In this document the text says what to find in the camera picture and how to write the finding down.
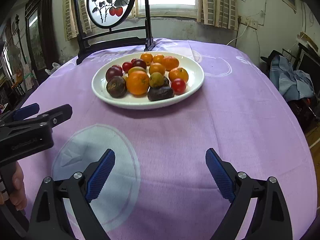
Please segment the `left hand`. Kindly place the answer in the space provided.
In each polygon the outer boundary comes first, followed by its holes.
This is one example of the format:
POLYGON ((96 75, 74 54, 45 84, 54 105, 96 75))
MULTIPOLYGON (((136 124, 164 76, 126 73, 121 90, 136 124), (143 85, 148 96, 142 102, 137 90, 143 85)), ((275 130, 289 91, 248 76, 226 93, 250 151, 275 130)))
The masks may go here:
POLYGON ((16 210, 21 211, 27 206, 27 198, 25 195, 24 187, 24 174, 21 166, 18 162, 15 163, 16 171, 12 176, 12 184, 14 186, 14 191, 9 195, 9 199, 12 204, 15 205, 16 210))

